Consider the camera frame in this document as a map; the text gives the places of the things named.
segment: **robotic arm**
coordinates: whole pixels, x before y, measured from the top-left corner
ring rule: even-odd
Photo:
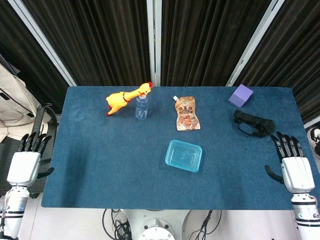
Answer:
[[[304,157],[300,143],[295,137],[271,135],[278,153],[282,176],[276,175],[268,165],[264,168],[267,174],[277,182],[284,184],[290,193],[296,223],[301,240],[316,240],[320,236],[320,216],[317,209],[317,199],[309,195],[315,188],[309,161]]]
[[[38,172],[40,159],[51,136],[36,133],[24,135],[19,143],[18,151],[13,155],[7,181],[12,188],[6,192],[4,202],[0,202],[0,240],[18,239],[18,232],[27,205],[30,187],[34,182],[52,173],[53,167],[46,172]]]

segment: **clear blue plastic container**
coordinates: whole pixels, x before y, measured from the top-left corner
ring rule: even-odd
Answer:
[[[172,140],[165,156],[165,163],[169,166],[190,172],[198,172],[202,149],[198,145],[188,142]]]

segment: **rubber chicken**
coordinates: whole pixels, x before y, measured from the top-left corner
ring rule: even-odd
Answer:
[[[153,87],[151,82],[147,82],[142,84],[137,90],[130,91],[130,92],[117,92],[112,93],[110,96],[106,97],[106,101],[109,104],[110,111],[107,112],[105,115],[108,117],[111,114],[114,114],[119,109],[127,106],[127,104],[131,101],[131,99],[137,96],[144,96],[151,92],[151,88]]]

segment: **black curtain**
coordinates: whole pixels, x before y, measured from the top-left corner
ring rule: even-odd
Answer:
[[[163,0],[162,86],[225,86],[270,0]]]
[[[68,85],[6,0],[0,0],[0,29],[0,54],[39,102],[60,113]]]
[[[78,85],[150,81],[145,0],[23,0]]]
[[[285,1],[235,85],[290,87],[302,120],[320,115],[320,1]]]

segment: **cable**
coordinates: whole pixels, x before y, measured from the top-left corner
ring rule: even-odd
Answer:
[[[114,209],[111,209],[111,220],[112,220],[112,229],[114,229],[114,236],[111,236],[110,233],[108,233],[106,227],[105,227],[105,215],[107,212],[107,208],[104,210],[102,215],[102,226],[104,232],[108,235],[109,238],[112,240],[132,240],[132,234],[131,234],[131,228],[128,219],[126,222],[121,222],[118,219],[115,219],[117,215],[121,212],[120,209],[115,211]]]
[[[212,214],[212,210],[210,210],[208,212],[208,215],[204,219],[201,228],[199,230],[196,230],[196,231],[192,232],[188,240],[190,240],[192,235],[194,233],[196,233],[196,232],[198,232],[198,234],[196,235],[194,240],[200,240],[200,234],[201,233],[203,233],[201,240],[206,240],[206,236],[209,235],[209,234],[212,234],[217,229],[217,227],[219,226],[220,221],[221,221],[222,210],[220,210],[220,217],[219,217],[218,223],[216,224],[216,226],[214,227],[214,229],[211,232],[207,233],[207,225],[208,225],[208,222],[209,222],[209,220],[211,218],[211,214]]]
[[[103,230],[104,232],[108,235],[109,238],[111,238],[112,240],[117,240],[115,239],[114,237],[112,237],[108,231],[106,230],[106,227],[105,227],[105,214],[106,214],[106,211],[107,211],[108,208],[106,208],[104,211],[103,211],[103,214],[102,214],[102,227],[103,227]]]

